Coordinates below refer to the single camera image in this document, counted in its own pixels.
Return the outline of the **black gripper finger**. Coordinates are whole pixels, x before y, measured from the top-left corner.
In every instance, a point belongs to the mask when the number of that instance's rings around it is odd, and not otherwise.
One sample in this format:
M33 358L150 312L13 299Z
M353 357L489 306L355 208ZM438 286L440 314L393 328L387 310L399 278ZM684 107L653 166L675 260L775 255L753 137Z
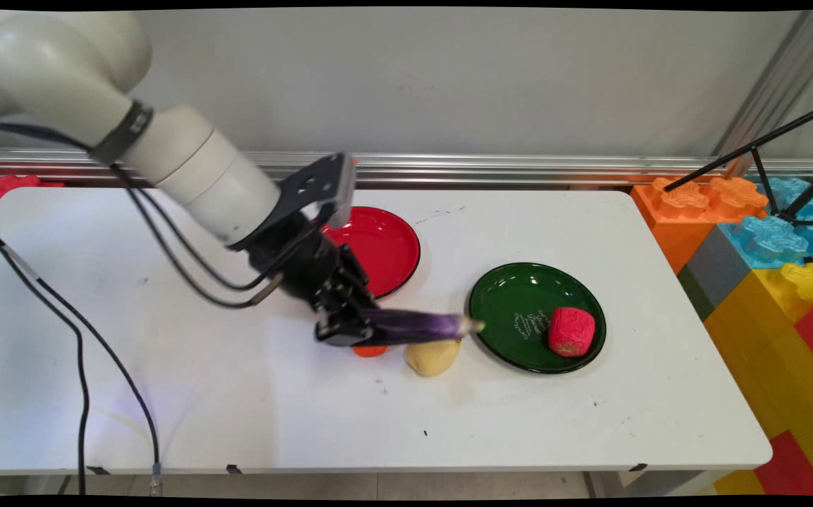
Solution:
M362 315L366 311L379 309L380 306L368 291L367 287L360 282L352 280L341 281L341 308L345 313Z
M374 328L355 309L327 311L320 308L314 327L314 338L321 344L336 347L361 346L374 335Z

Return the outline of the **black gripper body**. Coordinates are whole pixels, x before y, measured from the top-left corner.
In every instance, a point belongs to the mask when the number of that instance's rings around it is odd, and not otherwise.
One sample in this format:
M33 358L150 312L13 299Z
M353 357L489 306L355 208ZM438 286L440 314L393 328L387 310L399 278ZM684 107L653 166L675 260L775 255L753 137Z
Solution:
M291 215L247 244L251 266L269 276L283 273L280 289L311 307L341 307L341 281L368 275L348 244L336 245L304 214Z

